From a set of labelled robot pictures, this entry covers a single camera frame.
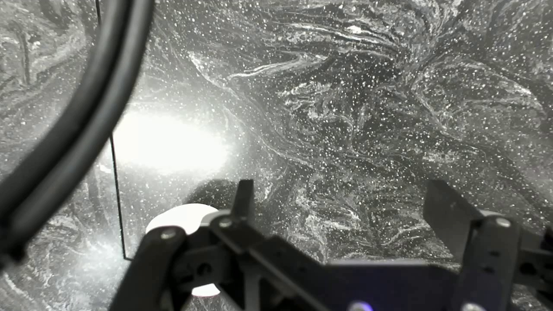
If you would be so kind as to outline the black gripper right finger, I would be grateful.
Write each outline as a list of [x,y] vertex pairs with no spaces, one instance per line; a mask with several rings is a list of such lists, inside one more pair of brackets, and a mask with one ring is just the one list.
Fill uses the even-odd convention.
[[507,311],[518,258],[520,226],[483,215],[442,179],[430,179],[423,219],[459,262],[452,311]]

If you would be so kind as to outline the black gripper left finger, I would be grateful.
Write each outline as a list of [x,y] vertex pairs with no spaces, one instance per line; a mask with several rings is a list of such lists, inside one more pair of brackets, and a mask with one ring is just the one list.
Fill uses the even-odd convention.
[[108,311],[181,311],[198,284],[214,283],[236,307],[245,307],[238,253],[221,232],[247,217],[253,201],[253,181],[240,179],[233,205],[215,213],[195,232],[160,226],[146,232]]

